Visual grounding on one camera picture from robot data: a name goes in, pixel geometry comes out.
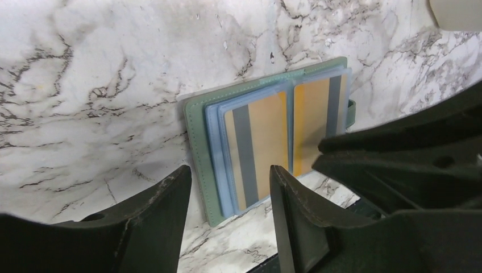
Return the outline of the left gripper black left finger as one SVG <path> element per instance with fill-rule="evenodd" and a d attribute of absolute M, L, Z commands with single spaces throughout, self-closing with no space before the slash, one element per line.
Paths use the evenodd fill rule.
<path fill-rule="evenodd" d="M 183 165 L 81 221 L 47 225 L 1 214 L 1 271 L 176 272 L 191 187 Z"/>

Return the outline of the gold credit card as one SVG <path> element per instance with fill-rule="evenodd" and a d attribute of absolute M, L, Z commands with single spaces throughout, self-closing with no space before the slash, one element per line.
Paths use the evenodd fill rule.
<path fill-rule="evenodd" d="M 240 214 L 270 194 L 272 165 L 288 166 L 286 92 L 266 92 L 257 100 L 220 108 L 224 119 L 234 187 L 234 211 Z"/>
<path fill-rule="evenodd" d="M 293 170 L 295 176 L 311 171 L 318 145 L 346 131 L 349 73 L 311 77 L 294 87 Z"/>

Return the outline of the green card holder wallet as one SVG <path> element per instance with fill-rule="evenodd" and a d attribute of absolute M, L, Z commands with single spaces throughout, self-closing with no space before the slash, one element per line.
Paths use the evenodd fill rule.
<path fill-rule="evenodd" d="M 204 107 L 210 103 L 224 101 L 246 94 L 256 89 L 266 87 L 269 84 L 280 82 L 281 80 L 291 80 L 297 76 L 311 76 L 317 72 L 326 72 L 336 67 L 347 68 L 347 66 L 347 58 L 345 56 L 339 56 L 289 72 L 260 77 L 251 81 L 204 92 L 185 100 L 183 107 L 184 120 L 192 151 L 193 166 L 196 169 L 207 222 L 211 227 L 216 227 L 221 224 L 226 220 L 226 217 L 222 215 L 221 203 L 218 198 L 218 188 L 211 163 L 209 138 L 207 130 L 205 129 L 206 118 Z"/>

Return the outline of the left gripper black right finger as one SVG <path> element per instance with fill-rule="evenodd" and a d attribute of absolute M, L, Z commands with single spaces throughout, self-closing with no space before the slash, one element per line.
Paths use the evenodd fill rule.
<path fill-rule="evenodd" d="M 403 210 L 373 220 L 320 196 L 282 166 L 270 168 L 270 187 L 281 272 L 481 271 L 481 210 Z M 302 246 L 294 265 L 301 226 L 301 234 L 323 230 L 329 252 Z"/>

